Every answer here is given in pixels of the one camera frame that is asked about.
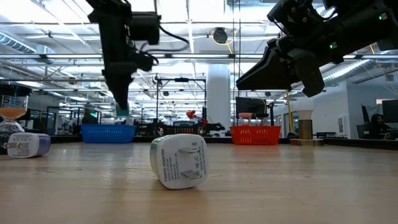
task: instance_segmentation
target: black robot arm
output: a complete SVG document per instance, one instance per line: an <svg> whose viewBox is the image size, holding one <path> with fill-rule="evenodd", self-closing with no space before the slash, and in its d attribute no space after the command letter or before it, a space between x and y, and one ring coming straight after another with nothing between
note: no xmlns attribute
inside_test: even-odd
<svg viewBox="0 0 398 224"><path fill-rule="evenodd" d="M94 9L88 16L98 23L101 36L106 84L122 110L128 109L127 96L137 69L152 70L154 57L142 52L134 40L159 43L160 16L155 12L132 12L128 1L86 0Z"/></svg>
<svg viewBox="0 0 398 224"><path fill-rule="evenodd" d="M323 0L335 8L322 18L312 0L280 0L268 14L283 25L285 37L268 41L261 61L236 85L239 90L286 89L302 81L308 96L325 86L319 67L378 43L381 50L398 49L397 0Z"/></svg>

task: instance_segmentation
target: white power adapter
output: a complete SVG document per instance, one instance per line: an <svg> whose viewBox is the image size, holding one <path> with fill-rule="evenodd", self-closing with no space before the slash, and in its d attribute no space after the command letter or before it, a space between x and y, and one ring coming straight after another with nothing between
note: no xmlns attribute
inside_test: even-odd
<svg viewBox="0 0 398 224"><path fill-rule="evenodd" d="M207 145L197 134L173 134L152 141L150 165L168 189L187 189L208 176Z"/></svg>
<svg viewBox="0 0 398 224"><path fill-rule="evenodd" d="M14 133L4 148L16 159L44 156L50 152L51 138L46 134Z"/></svg>

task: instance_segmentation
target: wooden table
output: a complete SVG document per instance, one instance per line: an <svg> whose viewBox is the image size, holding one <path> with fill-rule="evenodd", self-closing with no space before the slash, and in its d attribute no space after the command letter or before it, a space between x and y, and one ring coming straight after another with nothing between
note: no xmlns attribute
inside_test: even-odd
<svg viewBox="0 0 398 224"><path fill-rule="evenodd" d="M149 144L0 156L0 223L395 223L398 152L209 144L210 176L167 190Z"/></svg>

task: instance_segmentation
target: orange basket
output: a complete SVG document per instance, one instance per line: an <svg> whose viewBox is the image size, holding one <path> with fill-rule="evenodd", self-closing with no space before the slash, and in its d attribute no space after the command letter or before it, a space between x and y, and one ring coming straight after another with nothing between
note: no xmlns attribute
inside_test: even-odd
<svg viewBox="0 0 398 224"><path fill-rule="evenodd" d="M280 126L232 126L232 142L240 145L276 145Z"/></svg>

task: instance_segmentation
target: blue basket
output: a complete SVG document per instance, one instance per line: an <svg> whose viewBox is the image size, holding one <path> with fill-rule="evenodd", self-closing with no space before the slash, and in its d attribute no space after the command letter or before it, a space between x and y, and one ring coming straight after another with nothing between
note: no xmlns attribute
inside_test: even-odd
<svg viewBox="0 0 398 224"><path fill-rule="evenodd" d="M84 143L130 143L136 127L126 124L82 124Z"/></svg>

